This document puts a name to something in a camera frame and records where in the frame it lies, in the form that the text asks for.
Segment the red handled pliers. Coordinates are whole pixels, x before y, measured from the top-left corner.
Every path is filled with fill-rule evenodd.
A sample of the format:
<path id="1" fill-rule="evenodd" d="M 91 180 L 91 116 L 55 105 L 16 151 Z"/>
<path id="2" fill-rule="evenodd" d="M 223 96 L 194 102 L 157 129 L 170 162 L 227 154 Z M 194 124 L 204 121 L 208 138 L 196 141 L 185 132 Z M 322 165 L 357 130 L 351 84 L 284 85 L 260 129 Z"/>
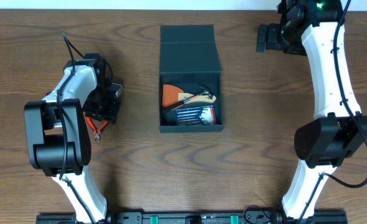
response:
<path id="1" fill-rule="evenodd" d="M 107 127 L 107 125 L 109 125 L 109 122 L 104 121 L 99 128 L 95 125 L 95 123 L 93 122 L 93 120 L 90 117 L 86 117 L 86 122 L 93 131 L 95 142 L 100 142 L 101 135 L 104 129 Z"/>

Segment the orange scraper wooden handle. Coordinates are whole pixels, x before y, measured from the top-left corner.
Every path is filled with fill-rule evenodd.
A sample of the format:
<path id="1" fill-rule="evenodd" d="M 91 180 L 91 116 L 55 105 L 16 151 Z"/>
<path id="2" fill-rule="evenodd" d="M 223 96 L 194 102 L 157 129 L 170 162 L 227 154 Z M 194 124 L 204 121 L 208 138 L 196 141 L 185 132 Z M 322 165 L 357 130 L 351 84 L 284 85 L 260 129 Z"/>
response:
<path id="1" fill-rule="evenodd" d="M 162 108 L 166 109 L 168 106 L 178 103 L 182 100 L 187 100 L 193 97 L 194 94 L 186 93 L 183 89 L 170 84 L 163 84 L 162 92 Z M 189 103 L 214 103 L 216 101 L 216 96 L 213 93 L 202 93 L 200 96 L 196 97 L 194 100 L 185 102 Z"/>

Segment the dark green gift box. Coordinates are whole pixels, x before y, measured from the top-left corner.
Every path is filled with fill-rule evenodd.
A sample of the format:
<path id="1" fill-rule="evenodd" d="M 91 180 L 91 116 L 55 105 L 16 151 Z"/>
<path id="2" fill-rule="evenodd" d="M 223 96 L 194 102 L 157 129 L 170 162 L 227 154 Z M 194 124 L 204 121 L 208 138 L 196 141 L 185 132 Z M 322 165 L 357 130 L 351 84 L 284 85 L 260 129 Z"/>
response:
<path id="1" fill-rule="evenodd" d="M 213 25 L 160 27 L 159 130 L 161 133 L 209 133 L 223 130 L 221 65 Z M 196 95 L 205 86 L 213 95 L 212 124 L 179 125 L 174 110 L 163 112 L 164 86 Z"/>

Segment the black handled claw hammer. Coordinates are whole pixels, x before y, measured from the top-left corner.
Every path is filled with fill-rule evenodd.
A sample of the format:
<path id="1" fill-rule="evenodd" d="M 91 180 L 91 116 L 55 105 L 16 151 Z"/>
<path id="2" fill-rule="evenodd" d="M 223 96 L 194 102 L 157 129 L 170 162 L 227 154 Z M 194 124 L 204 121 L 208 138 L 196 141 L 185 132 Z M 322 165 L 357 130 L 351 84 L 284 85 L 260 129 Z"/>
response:
<path id="1" fill-rule="evenodd" d="M 178 103 L 175 103 L 173 105 L 168 106 L 166 109 L 162 109 L 162 112 L 163 113 L 167 113 L 169 111 L 176 110 L 179 107 L 183 106 L 185 104 L 185 102 L 188 102 L 190 100 L 194 100 L 196 97 L 200 96 L 202 93 L 212 93 L 211 90 L 208 87 L 204 86 L 204 85 L 199 85 L 198 87 L 200 89 L 200 92 L 199 93 L 194 94 L 193 97 L 190 97 L 187 100 L 179 101 Z"/>

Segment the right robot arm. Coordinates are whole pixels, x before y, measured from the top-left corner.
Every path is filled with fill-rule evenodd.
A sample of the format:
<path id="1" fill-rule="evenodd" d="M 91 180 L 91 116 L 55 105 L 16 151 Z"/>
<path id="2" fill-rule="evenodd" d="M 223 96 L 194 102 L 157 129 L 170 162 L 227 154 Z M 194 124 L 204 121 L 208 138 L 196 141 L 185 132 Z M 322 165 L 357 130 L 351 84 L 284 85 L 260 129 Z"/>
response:
<path id="1" fill-rule="evenodd" d="M 295 132 L 297 168 L 269 223 L 346 223 L 344 212 L 318 212 L 315 205 L 343 161 L 361 145 L 367 148 L 367 116 L 353 92 L 345 54 L 348 8 L 341 1 L 282 0 L 280 22 L 259 26 L 258 52 L 308 58 L 315 101 L 313 120 Z"/>

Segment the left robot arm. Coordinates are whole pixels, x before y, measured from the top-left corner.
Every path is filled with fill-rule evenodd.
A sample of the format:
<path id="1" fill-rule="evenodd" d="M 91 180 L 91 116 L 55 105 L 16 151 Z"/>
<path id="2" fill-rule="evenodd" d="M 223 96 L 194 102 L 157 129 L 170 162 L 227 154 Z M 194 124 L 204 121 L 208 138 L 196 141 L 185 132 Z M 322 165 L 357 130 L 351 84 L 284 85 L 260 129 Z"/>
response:
<path id="1" fill-rule="evenodd" d="M 106 76 L 109 63 L 98 53 L 71 60 L 60 83 L 40 101 L 24 107 L 29 161 L 63 189 L 75 213 L 71 218 L 39 217 L 51 223 L 115 223 L 89 167 L 93 127 L 95 141 L 116 122 L 122 86 Z"/>

